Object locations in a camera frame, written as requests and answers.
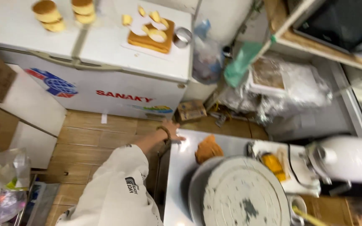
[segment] freezer lid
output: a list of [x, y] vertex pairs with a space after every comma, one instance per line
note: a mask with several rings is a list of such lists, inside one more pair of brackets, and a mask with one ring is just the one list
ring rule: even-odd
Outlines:
[[100, 0], [97, 7], [98, 19], [88, 30], [79, 58], [85, 63], [115, 65], [125, 71], [187, 82], [192, 65], [191, 45], [184, 49], [173, 45], [172, 51], [176, 52], [176, 55], [171, 60], [122, 47], [122, 44], [126, 43], [129, 29], [122, 26], [121, 15], [135, 15], [138, 13], [138, 5], [142, 6], [146, 13], [157, 10], [162, 18], [173, 21], [175, 28], [185, 27], [192, 30], [192, 15], [189, 13], [144, 1]]
[[74, 20], [71, 1], [53, 0], [66, 29], [59, 33], [45, 30], [36, 20], [32, 5], [37, 0], [0, 0], [0, 47], [40, 51], [51, 56], [72, 59], [81, 24]]

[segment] bracelet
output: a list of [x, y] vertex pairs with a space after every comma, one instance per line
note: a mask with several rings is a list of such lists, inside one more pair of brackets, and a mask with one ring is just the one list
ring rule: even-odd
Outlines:
[[164, 127], [164, 126], [158, 126], [158, 127], [156, 128], [156, 130], [164, 130], [164, 132], [167, 133], [167, 139], [168, 139], [168, 140], [171, 140], [170, 131], [169, 131], [166, 127]]

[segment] freezer sticker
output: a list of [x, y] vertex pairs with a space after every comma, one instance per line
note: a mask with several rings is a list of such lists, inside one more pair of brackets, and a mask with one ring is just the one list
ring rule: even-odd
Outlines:
[[153, 107], [143, 107], [138, 105], [131, 105], [131, 106], [139, 110], [153, 112], [153, 113], [167, 114], [173, 112], [173, 110], [167, 106], [153, 106]]
[[33, 75], [34, 77], [43, 80], [43, 82], [49, 87], [47, 92], [54, 96], [71, 98], [78, 93], [76, 86], [70, 84], [62, 78], [58, 78], [57, 76], [47, 71], [43, 71], [37, 68], [25, 69], [25, 71], [29, 75]]
[[154, 98], [148, 98], [148, 97], [143, 97], [143, 96], [133, 96], [133, 95], [127, 95], [127, 94], [122, 94], [122, 93], [113, 94], [112, 92], [104, 92], [102, 90], [96, 90], [96, 94], [102, 95], [102, 96], [111, 96], [111, 97], [115, 97], [115, 98], [121, 98], [121, 99], [125, 99], [125, 100], [141, 101], [141, 102], [146, 102], [146, 103], [149, 103], [150, 101], [154, 100]]

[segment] freezer handle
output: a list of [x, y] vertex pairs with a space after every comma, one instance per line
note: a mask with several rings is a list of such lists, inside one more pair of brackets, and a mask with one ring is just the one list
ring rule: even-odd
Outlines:
[[55, 58], [55, 57], [50, 56], [47, 53], [38, 52], [38, 51], [34, 51], [34, 50], [28, 50], [28, 52], [37, 56], [40, 59], [46, 60], [46, 61], [54, 63], [54, 64], [59, 64], [59, 65], [62, 65], [65, 67], [70, 67], [70, 68], [75, 67], [72, 60]]
[[89, 64], [81, 62], [76, 59], [74, 61], [75, 68], [78, 70], [89, 70], [89, 71], [120, 71], [121, 67], [108, 65], [108, 64]]

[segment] jacket logo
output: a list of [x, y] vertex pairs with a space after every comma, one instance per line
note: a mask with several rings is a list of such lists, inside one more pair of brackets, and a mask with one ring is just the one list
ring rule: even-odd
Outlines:
[[150, 101], [154, 100], [154, 98], [126, 95], [126, 94], [120, 94], [120, 93], [113, 94], [112, 92], [104, 92], [102, 90], [96, 90], [96, 94], [102, 95], [102, 96], [111, 96], [111, 97], [115, 97], [115, 98], [121, 98], [121, 99], [125, 99], [125, 100], [136, 100], [136, 101], [141, 101], [141, 102], [146, 102], [146, 103], [149, 103]]
[[125, 178], [125, 182], [127, 183], [129, 193], [138, 194], [139, 186], [135, 183], [135, 179], [133, 177]]

